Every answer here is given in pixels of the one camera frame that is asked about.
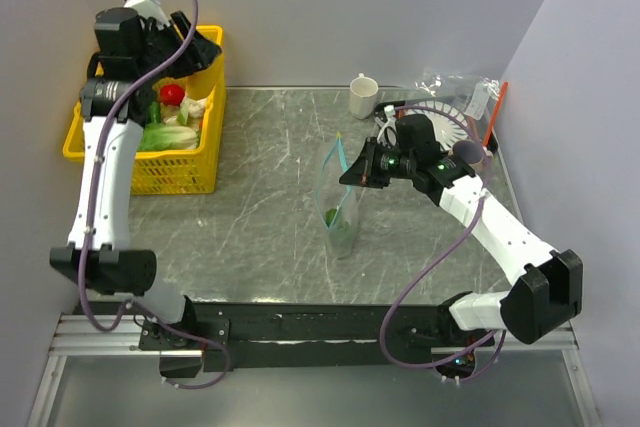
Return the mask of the clear bag with red zipper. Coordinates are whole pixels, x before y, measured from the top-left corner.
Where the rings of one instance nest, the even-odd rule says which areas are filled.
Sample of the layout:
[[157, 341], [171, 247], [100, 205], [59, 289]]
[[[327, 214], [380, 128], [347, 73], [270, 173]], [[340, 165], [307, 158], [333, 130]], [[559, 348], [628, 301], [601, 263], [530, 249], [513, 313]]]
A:
[[506, 98], [509, 83], [474, 74], [452, 74], [425, 71], [415, 82], [417, 97], [461, 96], [469, 104], [466, 114], [489, 123], [489, 132], [494, 125]]

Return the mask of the white toy cauliflower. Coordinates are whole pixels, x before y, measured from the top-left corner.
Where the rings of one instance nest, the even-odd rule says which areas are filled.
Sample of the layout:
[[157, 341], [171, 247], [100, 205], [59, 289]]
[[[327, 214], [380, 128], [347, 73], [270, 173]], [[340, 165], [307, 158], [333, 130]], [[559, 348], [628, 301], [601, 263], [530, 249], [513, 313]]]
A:
[[178, 108], [177, 122], [187, 125], [193, 119], [200, 121], [204, 117], [206, 103], [207, 99], [195, 100], [185, 96]]

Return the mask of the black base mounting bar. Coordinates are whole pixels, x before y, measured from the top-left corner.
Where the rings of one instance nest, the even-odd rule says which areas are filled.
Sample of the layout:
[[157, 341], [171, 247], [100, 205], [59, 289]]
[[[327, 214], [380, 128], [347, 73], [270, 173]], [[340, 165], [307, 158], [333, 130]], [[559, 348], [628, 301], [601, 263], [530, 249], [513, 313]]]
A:
[[435, 360], [475, 342], [494, 345], [482, 329], [462, 331], [443, 306], [401, 306], [390, 322], [386, 305], [195, 303], [187, 310], [190, 338], [150, 320], [139, 337], [142, 351], [161, 355], [160, 371], [189, 378], [198, 370], [383, 365], [379, 347], [412, 364]]

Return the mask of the black rectangular tray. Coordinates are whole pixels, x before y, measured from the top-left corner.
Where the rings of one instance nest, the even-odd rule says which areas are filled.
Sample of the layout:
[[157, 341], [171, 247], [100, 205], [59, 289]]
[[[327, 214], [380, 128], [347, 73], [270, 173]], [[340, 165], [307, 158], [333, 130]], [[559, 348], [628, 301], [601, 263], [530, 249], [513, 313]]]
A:
[[493, 132], [489, 132], [489, 123], [484, 120], [483, 117], [478, 120], [472, 117], [471, 115], [466, 114], [466, 108], [469, 104], [468, 101], [464, 101], [461, 96], [438, 96], [438, 97], [430, 97], [430, 98], [419, 98], [419, 99], [408, 99], [402, 101], [396, 109], [396, 116], [398, 118], [411, 114], [421, 114], [422, 110], [426, 111], [426, 107], [419, 106], [419, 103], [425, 101], [442, 101], [449, 103], [452, 107], [458, 110], [461, 114], [464, 115], [468, 126], [463, 127], [463, 129], [469, 135], [470, 140], [477, 139], [481, 141], [484, 145], [484, 148], [491, 152], [491, 154], [495, 154], [498, 151], [498, 140]]

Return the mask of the green toy lettuce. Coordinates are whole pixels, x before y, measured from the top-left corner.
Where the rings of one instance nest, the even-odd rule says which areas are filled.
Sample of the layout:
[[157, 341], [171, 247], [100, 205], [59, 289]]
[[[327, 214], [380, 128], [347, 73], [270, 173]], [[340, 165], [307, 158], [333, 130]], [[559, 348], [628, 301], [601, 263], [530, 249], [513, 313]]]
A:
[[149, 124], [140, 141], [139, 152], [193, 150], [199, 145], [199, 135], [181, 125]]

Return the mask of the beige mug purple inside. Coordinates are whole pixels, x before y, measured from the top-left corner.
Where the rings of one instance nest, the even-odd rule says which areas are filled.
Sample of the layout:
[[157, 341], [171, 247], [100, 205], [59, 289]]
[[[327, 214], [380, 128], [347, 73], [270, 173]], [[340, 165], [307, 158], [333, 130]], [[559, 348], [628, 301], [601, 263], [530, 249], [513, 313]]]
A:
[[476, 173], [485, 171], [492, 160], [490, 151], [470, 139], [456, 142], [450, 153], [466, 162]]

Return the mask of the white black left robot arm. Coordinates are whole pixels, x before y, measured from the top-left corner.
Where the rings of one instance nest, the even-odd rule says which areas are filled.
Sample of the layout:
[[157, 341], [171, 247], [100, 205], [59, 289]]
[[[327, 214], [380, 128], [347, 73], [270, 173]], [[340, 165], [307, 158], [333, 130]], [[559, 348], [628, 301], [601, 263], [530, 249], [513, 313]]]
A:
[[87, 317], [87, 292], [127, 295], [119, 309], [138, 309], [163, 327], [163, 337], [184, 349], [198, 337], [192, 301], [157, 276], [151, 250], [130, 246], [128, 208], [135, 156], [156, 100], [154, 84], [191, 77], [221, 56], [219, 45], [197, 32], [181, 11], [167, 23], [130, 7], [95, 18], [97, 51], [80, 91], [84, 165], [74, 224], [63, 247], [49, 254], [51, 267], [76, 283]]

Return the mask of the white blue striped plate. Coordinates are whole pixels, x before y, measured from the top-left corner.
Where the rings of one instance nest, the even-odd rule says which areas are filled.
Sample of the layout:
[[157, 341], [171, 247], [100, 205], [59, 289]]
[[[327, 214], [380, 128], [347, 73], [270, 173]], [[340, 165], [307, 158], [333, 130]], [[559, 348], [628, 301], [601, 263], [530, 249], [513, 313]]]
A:
[[455, 143], [469, 138], [463, 127], [467, 127], [467, 121], [463, 114], [452, 107], [449, 103], [442, 101], [425, 101], [419, 106], [426, 107], [422, 110], [432, 122], [436, 140], [446, 151], [450, 150]]

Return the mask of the green toy cucumber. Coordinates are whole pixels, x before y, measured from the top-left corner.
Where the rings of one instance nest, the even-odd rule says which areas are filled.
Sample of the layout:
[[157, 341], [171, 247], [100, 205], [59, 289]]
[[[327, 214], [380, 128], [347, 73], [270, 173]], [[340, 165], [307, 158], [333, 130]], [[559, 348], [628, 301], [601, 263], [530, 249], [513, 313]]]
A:
[[159, 124], [162, 122], [161, 107], [157, 102], [152, 102], [147, 113], [148, 124]]

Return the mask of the white ceramic mug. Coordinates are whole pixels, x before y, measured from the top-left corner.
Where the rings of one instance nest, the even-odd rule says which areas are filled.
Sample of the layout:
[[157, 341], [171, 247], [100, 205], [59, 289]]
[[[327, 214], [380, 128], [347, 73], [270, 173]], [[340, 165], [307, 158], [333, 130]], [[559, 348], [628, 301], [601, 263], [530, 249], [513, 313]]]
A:
[[359, 73], [349, 86], [349, 112], [359, 120], [369, 117], [379, 93], [378, 83], [364, 73]]

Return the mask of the clear bag with blue zipper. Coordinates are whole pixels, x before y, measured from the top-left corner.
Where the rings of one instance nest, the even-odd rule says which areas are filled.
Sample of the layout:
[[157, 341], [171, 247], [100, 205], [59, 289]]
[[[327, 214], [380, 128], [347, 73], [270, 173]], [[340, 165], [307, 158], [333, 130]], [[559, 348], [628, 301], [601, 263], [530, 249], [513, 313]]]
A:
[[[352, 252], [358, 233], [359, 218], [354, 188], [339, 183], [340, 176], [349, 167], [341, 134], [337, 133], [333, 140], [322, 144], [316, 158], [313, 198], [325, 248], [330, 259], [342, 259]], [[334, 243], [328, 238], [324, 213], [331, 208], [342, 210], [345, 218], [351, 223], [352, 233], [346, 242]]]

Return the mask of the red toy tomato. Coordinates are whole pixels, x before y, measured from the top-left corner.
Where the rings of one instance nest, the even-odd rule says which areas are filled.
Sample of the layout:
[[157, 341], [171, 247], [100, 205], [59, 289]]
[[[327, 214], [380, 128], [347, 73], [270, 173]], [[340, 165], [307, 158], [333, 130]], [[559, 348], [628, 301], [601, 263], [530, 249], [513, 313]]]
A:
[[178, 84], [166, 84], [162, 86], [158, 93], [161, 103], [169, 106], [179, 106], [186, 95], [185, 90]]

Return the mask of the yellow plastic basket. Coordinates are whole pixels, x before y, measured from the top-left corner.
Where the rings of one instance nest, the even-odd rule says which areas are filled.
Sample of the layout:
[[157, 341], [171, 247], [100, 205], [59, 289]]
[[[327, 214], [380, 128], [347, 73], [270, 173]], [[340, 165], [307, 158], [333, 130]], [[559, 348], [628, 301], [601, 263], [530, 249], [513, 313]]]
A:
[[[224, 30], [217, 25], [198, 25], [207, 39], [224, 46]], [[216, 83], [206, 99], [203, 125], [198, 148], [194, 150], [164, 150], [137, 152], [132, 176], [132, 195], [207, 194], [215, 190], [217, 165], [226, 103], [224, 54], [212, 67]], [[83, 163], [84, 134], [81, 105], [73, 109], [63, 156]]]

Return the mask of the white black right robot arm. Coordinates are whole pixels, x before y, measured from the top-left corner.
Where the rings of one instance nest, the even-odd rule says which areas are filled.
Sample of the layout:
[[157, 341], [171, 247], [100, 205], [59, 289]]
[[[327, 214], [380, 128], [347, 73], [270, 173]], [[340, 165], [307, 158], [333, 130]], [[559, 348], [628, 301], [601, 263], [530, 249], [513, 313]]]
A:
[[460, 345], [473, 330], [506, 330], [532, 344], [578, 316], [583, 303], [580, 257], [572, 250], [557, 251], [527, 229], [467, 162], [444, 151], [428, 117], [406, 115], [395, 130], [393, 147], [368, 138], [340, 183], [382, 189], [393, 179], [411, 181], [465, 227], [510, 284], [506, 292], [464, 293], [445, 304], [446, 314], [437, 322], [439, 337]]

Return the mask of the green toy bell pepper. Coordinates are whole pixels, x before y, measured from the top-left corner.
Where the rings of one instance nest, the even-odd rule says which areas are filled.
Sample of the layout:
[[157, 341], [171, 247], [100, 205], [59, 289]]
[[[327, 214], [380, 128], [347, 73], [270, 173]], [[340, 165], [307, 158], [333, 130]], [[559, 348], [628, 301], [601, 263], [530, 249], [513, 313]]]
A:
[[342, 210], [337, 208], [328, 209], [324, 213], [324, 222], [331, 242], [346, 242], [351, 236], [351, 223], [345, 218]]

